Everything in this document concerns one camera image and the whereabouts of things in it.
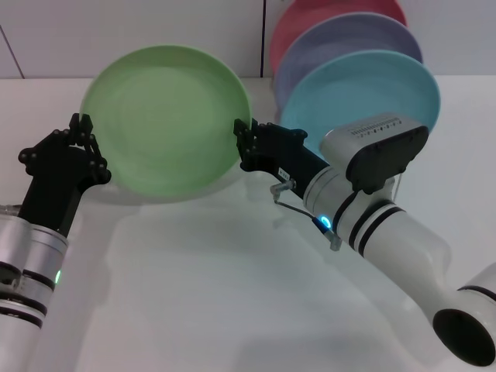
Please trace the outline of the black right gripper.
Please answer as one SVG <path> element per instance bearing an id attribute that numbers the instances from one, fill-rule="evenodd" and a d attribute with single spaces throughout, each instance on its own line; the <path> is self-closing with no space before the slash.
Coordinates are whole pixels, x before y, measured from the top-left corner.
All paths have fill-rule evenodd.
<path id="1" fill-rule="evenodd" d="M 313 178 L 329 166 L 303 146 L 307 133 L 302 129 L 288 129 L 255 119 L 250 126 L 236 119 L 233 133 L 242 170 L 263 171 L 279 181 L 283 180 L 279 171 L 284 171 L 295 181 L 292 191 L 298 197 L 303 197 Z"/>

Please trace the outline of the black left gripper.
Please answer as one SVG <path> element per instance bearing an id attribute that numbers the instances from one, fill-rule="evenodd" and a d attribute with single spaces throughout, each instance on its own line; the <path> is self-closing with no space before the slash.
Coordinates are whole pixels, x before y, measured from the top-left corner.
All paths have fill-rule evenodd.
<path id="1" fill-rule="evenodd" d="M 33 147 L 20 151 L 18 160 L 32 177 L 19 210 L 19 217 L 32 225 L 46 227 L 68 236 L 83 188 L 92 182 L 107 184 L 112 178 L 102 156 L 89 115 L 81 117 L 81 141 L 77 148 L 79 114 L 71 117 L 69 128 L 55 129 Z"/>

